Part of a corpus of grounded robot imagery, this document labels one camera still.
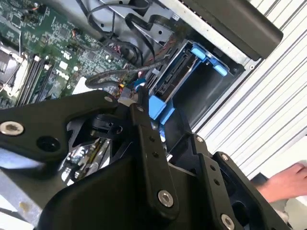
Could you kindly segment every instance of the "finger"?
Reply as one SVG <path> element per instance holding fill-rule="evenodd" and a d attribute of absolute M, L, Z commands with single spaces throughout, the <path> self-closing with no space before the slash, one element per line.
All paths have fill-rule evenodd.
<path fill-rule="evenodd" d="M 297 175 L 299 175 L 299 176 L 301 176 L 301 177 L 303 177 L 303 178 L 307 177 L 307 168 L 301 169 L 301 170 L 297 173 Z"/>
<path fill-rule="evenodd" d="M 295 173 L 298 173 L 299 171 L 301 171 L 302 169 L 304 169 L 305 166 L 301 163 L 295 163 L 294 165 L 292 165 L 289 169 Z"/>

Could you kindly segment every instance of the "white surface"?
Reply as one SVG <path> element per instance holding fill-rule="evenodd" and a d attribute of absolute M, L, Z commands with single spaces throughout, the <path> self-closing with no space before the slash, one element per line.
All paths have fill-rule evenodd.
<path fill-rule="evenodd" d="M 307 134 L 307 1 L 251 3 L 283 40 L 198 133 L 210 152 L 229 154 L 249 179 Z"/>
<path fill-rule="evenodd" d="M 307 166 L 307 137 L 303 137 L 282 154 L 274 156 L 265 162 L 260 167 L 260 172 L 270 178 L 297 162 Z M 307 206 L 307 196 L 298 197 L 297 200 Z"/>
<path fill-rule="evenodd" d="M 0 229 L 4 230 L 33 230 L 33 226 L 27 222 L 16 219 L 0 212 Z"/>
<path fill-rule="evenodd" d="M 295 199 L 287 202 L 285 211 L 289 214 L 289 223 L 294 230 L 307 229 L 307 207 Z"/>

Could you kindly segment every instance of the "blue plastic tab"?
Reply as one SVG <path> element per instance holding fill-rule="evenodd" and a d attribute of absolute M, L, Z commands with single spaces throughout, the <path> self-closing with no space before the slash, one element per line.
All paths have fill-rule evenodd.
<path fill-rule="evenodd" d="M 162 113 L 160 123 L 162 125 L 165 125 L 166 121 L 169 119 L 169 117 L 173 114 L 174 111 L 175 111 L 175 108 L 174 108 L 173 102 L 169 101 L 167 103 L 165 110 Z"/>
<path fill-rule="evenodd" d="M 227 75 L 227 70 L 221 66 L 221 65 L 216 65 L 216 66 L 213 66 L 213 68 L 218 71 L 223 77 L 225 77 Z"/>
<path fill-rule="evenodd" d="M 197 56 L 202 61 L 206 59 L 205 51 L 197 44 L 193 44 L 193 48 L 191 49 L 191 52 L 195 54 L 195 56 Z"/>
<path fill-rule="evenodd" d="M 166 103 L 156 96 L 151 96 L 149 98 L 149 116 L 151 119 L 155 120 L 161 114 L 161 112 L 166 107 Z"/>
<path fill-rule="evenodd" d="M 227 69 L 224 66 L 222 66 L 222 64 L 218 60 L 212 58 L 209 61 L 213 64 L 213 68 L 216 71 L 218 71 L 219 74 L 221 74 L 223 77 L 227 75 L 228 73 Z"/>

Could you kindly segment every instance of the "wire bundle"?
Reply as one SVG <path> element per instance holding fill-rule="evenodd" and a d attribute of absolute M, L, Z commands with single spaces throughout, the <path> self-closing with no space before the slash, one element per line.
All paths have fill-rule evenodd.
<path fill-rule="evenodd" d="M 168 58 L 164 58 L 160 61 L 154 62 L 153 64 L 147 65 L 147 66 L 142 66 L 134 69 L 120 69 L 120 70 L 109 70 L 105 71 L 102 73 L 97 73 L 96 75 L 88 78 L 85 81 L 85 86 L 90 88 L 90 89 L 100 89 L 104 88 L 106 86 L 118 86 L 119 82 L 112 81 L 112 80 L 106 80 L 110 76 L 113 75 L 122 75 L 122 74 L 134 74 L 138 73 L 140 71 L 147 71 L 153 68 L 156 68 L 158 66 L 164 65 L 169 62 Z"/>

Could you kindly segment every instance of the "gray cable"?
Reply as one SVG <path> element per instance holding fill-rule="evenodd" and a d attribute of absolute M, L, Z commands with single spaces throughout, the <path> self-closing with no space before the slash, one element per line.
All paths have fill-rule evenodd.
<path fill-rule="evenodd" d="M 135 68 L 135 69 L 109 70 L 109 71 L 105 71 L 105 72 L 102 72 L 102 73 L 97 73 L 96 75 L 88 78 L 85 81 L 85 86 L 90 88 L 90 89 L 103 88 L 103 87 L 105 87 L 104 82 L 106 82 L 106 81 L 104 81 L 104 82 L 101 82 L 101 81 L 110 77 L 110 76 L 123 75 L 123 74 L 134 74 L 134 73 L 138 73 L 140 71 L 147 71 L 147 70 L 162 66 L 162 65 L 164 65 L 168 62 L 169 62 L 169 59 L 167 57 L 167 58 L 164 58 L 160 61 L 154 62 L 153 64 L 150 64 L 148 66 L 142 66 L 142 67 Z"/>

